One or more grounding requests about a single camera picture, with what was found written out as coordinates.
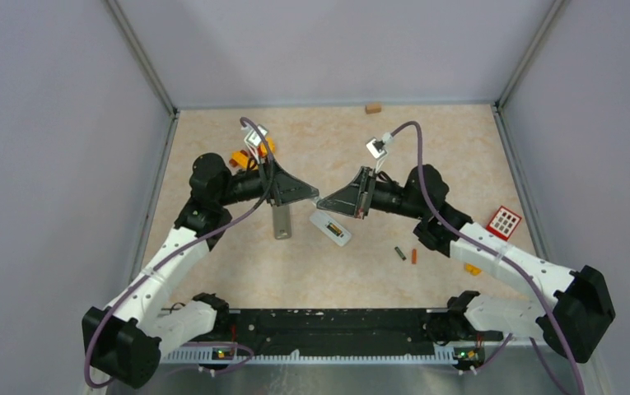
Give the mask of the grey remote battery cover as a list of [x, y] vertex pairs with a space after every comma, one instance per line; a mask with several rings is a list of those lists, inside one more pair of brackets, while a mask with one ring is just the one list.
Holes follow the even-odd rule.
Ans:
[[292, 214], [289, 205], [272, 207], [273, 236], [276, 240], [292, 237]]

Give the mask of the white remote control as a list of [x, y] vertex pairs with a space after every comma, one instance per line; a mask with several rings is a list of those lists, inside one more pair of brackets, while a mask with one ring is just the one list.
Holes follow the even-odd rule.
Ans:
[[345, 246], [352, 238], [350, 231], [324, 211], [315, 210], [310, 215], [310, 222], [340, 247]]

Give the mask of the dark green AA battery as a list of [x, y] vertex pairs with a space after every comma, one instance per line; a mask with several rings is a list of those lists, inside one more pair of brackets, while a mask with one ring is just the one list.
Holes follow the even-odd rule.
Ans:
[[407, 259], [407, 257], [405, 256], [405, 254], [403, 253], [403, 251], [400, 249], [400, 247], [395, 246], [394, 247], [394, 251], [398, 254], [399, 258], [403, 261], [405, 261]]

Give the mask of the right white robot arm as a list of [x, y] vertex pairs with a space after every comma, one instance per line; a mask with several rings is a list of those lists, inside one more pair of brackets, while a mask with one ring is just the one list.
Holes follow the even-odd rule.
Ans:
[[432, 165], [413, 168], [405, 185], [380, 181], [363, 166], [352, 182], [316, 206], [357, 219], [370, 210], [415, 219], [413, 233], [424, 247], [477, 267], [526, 296], [508, 301], [471, 292], [467, 304], [448, 317], [455, 337], [470, 339], [478, 331], [540, 337], [560, 356], [588, 362], [616, 317], [603, 273], [588, 265], [563, 267], [517, 248], [452, 207], [449, 190]]

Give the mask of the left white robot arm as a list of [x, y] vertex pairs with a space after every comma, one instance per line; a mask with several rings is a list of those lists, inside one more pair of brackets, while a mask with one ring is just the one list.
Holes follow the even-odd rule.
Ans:
[[192, 165], [189, 200], [152, 260], [103, 309], [82, 318], [84, 374], [91, 388], [96, 369], [132, 388], [144, 386], [161, 360], [188, 341], [205, 335], [219, 340], [228, 333], [226, 302], [213, 296], [191, 300], [177, 312], [162, 309], [175, 288], [225, 231], [246, 219], [264, 202], [287, 206], [318, 196], [316, 187], [286, 172], [275, 159], [254, 170], [232, 173], [217, 153], [200, 155]]

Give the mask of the yellow round toy brick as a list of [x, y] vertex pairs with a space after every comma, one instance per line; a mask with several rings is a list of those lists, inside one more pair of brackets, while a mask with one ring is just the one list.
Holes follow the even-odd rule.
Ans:
[[267, 157], [269, 153], [274, 154], [275, 152], [275, 143], [271, 137], [267, 137], [266, 141], [259, 145], [259, 155], [261, 157]]

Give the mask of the yellow toy car brick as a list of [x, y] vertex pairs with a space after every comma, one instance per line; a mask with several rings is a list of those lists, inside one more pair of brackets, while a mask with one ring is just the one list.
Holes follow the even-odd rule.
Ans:
[[232, 167], [247, 169], [250, 165], [252, 157], [246, 151], [233, 151], [229, 159], [229, 163]]

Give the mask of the small wooden block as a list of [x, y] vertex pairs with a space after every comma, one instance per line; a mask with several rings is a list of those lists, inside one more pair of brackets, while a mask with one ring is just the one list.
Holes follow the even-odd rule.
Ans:
[[366, 114], [378, 114], [382, 111], [381, 103], [368, 103], [364, 107]]

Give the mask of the yellow toy piece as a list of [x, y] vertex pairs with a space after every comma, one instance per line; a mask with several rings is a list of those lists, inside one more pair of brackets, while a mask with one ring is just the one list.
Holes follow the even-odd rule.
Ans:
[[483, 272], [481, 269], [479, 269], [478, 267], [475, 267], [475, 266], [473, 266], [471, 264], [465, 264], [464, 265], [464, 270], [468, 274], [470, 274], [472, 276], [478, 276], [478, 275], [480, 275]]

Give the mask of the red white toy panel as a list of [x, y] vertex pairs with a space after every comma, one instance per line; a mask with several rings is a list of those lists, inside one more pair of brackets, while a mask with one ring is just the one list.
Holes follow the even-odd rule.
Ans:
[[508, 241], [515, 233], [522, 220], [523, 217], [521, 215], [508, 207], [500, 206], [487, 223], [485, 229], [499, 239]]

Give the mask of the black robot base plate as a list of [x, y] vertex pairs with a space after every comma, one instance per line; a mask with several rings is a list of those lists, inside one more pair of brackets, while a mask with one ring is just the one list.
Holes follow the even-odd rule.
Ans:
[[500, 342], [445, 309], [232, 309], [196, 342], [235, 342], [257, 356], [430, 356], [452, 342]]

